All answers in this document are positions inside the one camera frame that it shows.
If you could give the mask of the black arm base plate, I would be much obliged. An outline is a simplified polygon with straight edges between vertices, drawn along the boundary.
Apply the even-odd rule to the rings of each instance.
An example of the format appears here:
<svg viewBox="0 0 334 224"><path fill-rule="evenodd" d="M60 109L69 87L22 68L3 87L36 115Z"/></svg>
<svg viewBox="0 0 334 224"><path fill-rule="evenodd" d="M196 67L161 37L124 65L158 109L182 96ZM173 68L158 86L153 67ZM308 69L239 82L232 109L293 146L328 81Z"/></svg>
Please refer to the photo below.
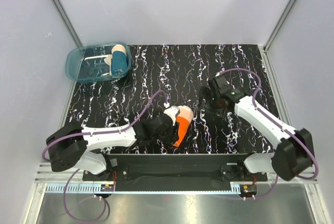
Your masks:
<svg viewBox="0 0 334 224"><path fill-rule="evenodd" d="M138 178L210 178L223 182L265 182L262 173L250 174L241 166L247 154L176 154L176 155L109 155L109 168L116 172L117 181Z"/></svg>

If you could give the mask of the orange cartoon towel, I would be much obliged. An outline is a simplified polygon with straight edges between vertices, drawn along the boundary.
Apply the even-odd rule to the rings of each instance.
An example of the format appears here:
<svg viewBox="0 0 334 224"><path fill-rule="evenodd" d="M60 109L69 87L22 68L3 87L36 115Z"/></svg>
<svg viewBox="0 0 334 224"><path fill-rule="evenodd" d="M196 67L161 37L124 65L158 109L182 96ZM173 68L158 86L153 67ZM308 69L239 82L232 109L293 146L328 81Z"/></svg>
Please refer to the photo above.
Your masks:
<svg viewBox="0 0 334 224"><path fill-rule="evenodd" d="M173 144L174 147L179 147L181 145L194 118L194 113L191 108L184 105L179 106L178 108L180 110L179 115L176 117L176 122L178 123L178 140Z"/></svg>

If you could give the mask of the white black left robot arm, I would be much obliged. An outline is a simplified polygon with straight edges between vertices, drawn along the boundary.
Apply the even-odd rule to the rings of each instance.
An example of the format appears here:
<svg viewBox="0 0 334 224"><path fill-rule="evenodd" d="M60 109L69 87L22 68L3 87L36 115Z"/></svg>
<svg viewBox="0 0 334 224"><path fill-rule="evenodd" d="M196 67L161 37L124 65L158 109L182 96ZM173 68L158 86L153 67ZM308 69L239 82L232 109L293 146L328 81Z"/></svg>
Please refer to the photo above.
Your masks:
<svg viewBox="0 0 334 224"><path fill-rule="evenodd" d="M146 146L160 140L169 145L178 141L179 123L168 114L161 114L150 120L120 127L82 127L78 122L63 126L46 139L53 172L63 172L70 168L86 170L101 180L112 176L113 168L103 154L94 150L107 147Z"/></svg>

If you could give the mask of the teal beige cartoon towel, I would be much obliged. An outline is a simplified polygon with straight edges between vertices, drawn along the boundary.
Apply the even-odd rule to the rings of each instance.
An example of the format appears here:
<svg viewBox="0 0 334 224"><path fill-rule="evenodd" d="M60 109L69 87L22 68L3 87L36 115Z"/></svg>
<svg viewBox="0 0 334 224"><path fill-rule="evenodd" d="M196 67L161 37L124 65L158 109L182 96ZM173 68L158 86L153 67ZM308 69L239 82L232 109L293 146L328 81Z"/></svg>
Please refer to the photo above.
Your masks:
<svg viewBox="0 0 334 224"><path fill-rule="evenodd" d="M109 66L110 75L124 73L128 67L125 47L121 44L114 45L111 54L104 58L104 62Z"/></svg>

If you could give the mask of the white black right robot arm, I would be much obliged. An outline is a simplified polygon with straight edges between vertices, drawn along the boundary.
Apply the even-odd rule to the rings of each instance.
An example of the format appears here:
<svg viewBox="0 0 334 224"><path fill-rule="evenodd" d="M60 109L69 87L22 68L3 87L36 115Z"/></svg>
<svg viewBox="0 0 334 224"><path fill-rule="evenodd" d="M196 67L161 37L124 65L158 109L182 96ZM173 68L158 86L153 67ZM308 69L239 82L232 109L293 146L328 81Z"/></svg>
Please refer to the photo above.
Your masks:
<svg viewBox="0 0 334 224"><path fill-rule="evenodd" d="M233 112L246 120L271 143L273 153L249 155L237 167L238 177L249 180L255 173L275 173L285 181L300 177L311 166L318 172L311 133L296 130L265 110L253 96L237 89L223 92L201 87L198 108L222 117Z"/></svg>

